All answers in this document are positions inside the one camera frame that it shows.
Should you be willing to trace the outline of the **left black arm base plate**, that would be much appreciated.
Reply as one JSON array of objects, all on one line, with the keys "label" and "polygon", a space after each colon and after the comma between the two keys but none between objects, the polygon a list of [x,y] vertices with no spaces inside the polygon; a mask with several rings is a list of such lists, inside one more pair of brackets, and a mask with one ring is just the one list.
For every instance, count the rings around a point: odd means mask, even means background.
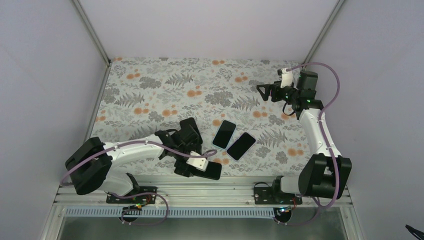
[{"label": "left black arm base plate", "polygon": [[[107,204],[128,204],[128,205],[154,204],[156,201],[157,190],[158,188],[156,186],[140,186],[139,190],[134,189],[130,193],[125,195],[126,197],[131,196],[131,198],[119,198],[110,193],[107,193],[107,197],[105,201]],[[134,196],[136,194],[147,193],[147,192],[153,193],[153,195],[149,194],[149,195]]]}]

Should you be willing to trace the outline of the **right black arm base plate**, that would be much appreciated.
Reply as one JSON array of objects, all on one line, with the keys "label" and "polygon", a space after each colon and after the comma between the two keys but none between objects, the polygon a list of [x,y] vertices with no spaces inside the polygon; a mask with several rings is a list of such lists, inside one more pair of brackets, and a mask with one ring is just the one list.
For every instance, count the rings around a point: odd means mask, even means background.
[{"label": "right black arm base plate", "polygon": [[301,205],[303,200],[294,193],[281,191],[276,183],[257,182],[253,186],[253,197],[256,205]]}]

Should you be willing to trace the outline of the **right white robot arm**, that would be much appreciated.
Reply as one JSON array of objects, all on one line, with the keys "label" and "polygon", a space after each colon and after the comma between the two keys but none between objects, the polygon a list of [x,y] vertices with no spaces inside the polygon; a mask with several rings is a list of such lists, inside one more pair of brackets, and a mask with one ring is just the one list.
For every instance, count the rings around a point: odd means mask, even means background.
[{"label": "right white robot arm", "polygon": [[311,157],[299,175],[278,176],[273,181],[271,198],[278,204],[290,195],[338,200],[346,187],[352,162],[335,146],[326,124],[324,105],[315,98],[318,75],[301,70],[297,83],[290,82],[293,74],[285,68],[278,70],[278,75],[280,81],[260,84],[256,89],[264,101],[284,101],[292,106],[305,131]]}]

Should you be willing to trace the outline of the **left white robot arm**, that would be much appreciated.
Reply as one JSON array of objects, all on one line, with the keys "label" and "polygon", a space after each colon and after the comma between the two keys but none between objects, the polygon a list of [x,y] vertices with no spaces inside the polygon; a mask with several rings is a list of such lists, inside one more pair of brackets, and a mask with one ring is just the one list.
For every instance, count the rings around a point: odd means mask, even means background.
[{"label": "left white robot arm", "polygon": [[140,186],[134,175],[120,167],[142,158],[173,157],[184,168],[201,172],[208,167],[207,156],[201,154],[202,140],[193,118],[188,118],[179,130],[158,130],[135,140],[102,142],[99,137],[88,139],[66,162],[66,178],[78,195],[96,190],[119,196],[131,203],[139,197]]}]

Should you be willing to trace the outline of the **black smartphone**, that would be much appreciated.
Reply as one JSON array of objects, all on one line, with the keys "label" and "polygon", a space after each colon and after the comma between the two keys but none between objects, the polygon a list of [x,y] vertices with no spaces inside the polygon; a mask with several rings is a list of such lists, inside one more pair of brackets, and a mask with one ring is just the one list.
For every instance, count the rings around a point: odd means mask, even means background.
[{"label": "black smartphone", "polygon": [[205,171],[194,169],[193,175],[200,178],[218,181],[221,178],[222,164],[209,161]]}]

